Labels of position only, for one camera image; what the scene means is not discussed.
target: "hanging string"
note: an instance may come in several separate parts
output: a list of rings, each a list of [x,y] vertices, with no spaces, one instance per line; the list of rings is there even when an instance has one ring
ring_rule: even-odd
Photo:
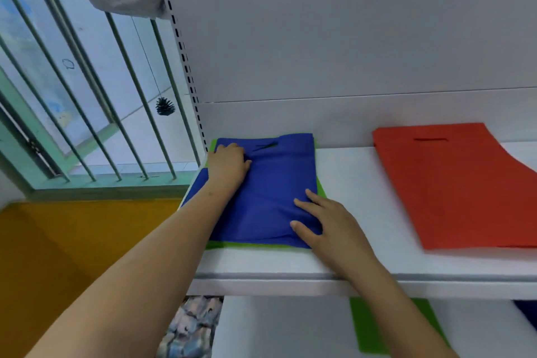
[[[159,96],[159,98],[157,99],[157,107],[156,107],[157,113],[161,116],[169,116],[175,112],[175,105],[168,98],[165,98],[162,96],[161,90],[160,88],[158,88],[157,79],[155,78],[155,74],[153,73],[153,68],[151,67],[151,63],[149,62],[149,58],[147,57],[145,48],[143,47],[142,39],[140,38],[140,33],[138,33],[138,28],[136,27],[136,23],[134,22],[134,19],[132,17],[131,17],[131,20],[133,22],[134,29],[136,30],[136,35],[138,35],[138,40],[140,41],[140,45],[142,46],[145,60],[147,61],[147,65],[149,65],[149,69],[151,70],[153,81],[155,82],[155,86],[157,87],[158,96]]]

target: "orange bag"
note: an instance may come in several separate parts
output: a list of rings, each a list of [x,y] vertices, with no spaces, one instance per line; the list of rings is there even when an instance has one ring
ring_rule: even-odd
[[[537,173],[483,123],[379,128],[373,140],[425,249],[537,246]]]

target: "person's right hand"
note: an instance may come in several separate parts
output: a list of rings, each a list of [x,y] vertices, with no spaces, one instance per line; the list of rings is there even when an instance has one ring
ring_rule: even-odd
[[[346,279],[357,268],[376,266],[378,261],[373,249],[351,213],[337,201],[320,197],[310,190],[305,193],[313,202],[295,199],[295,205],[317,217],[323,233],[316,235],[299,221],[291,221],[291,227],[311,246],[317,257]]]

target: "folded bag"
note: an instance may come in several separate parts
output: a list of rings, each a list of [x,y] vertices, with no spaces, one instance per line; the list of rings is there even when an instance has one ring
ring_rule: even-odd
[[[313,135],[298,133],[268,139],[217,140],[216,146],[237,143],[244,147],[245,160],[252,160],[250,171],[225,208],[211,235],[211,241],[252,244],[308,246],[289,223],[299,220],[320,234],[320,222],[293,203],[309,199],[305,189],[317,192]],[[186,195],[186,204],[208,180],[202,169]]]
[[[483,123],[379,128],[373,140],[425,249],[537,246],[537,173]]]

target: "yellow surface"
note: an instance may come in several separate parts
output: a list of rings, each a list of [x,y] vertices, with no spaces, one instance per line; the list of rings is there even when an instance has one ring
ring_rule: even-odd
[[[91,279],[177,211],[179,199],[21,203],[20,210]]]
[[[23,357],[90,283],[17,206],[0,212],[0,356]]]
[[[22,358],[179,199],[15,203],[0,212],[0,356]]]

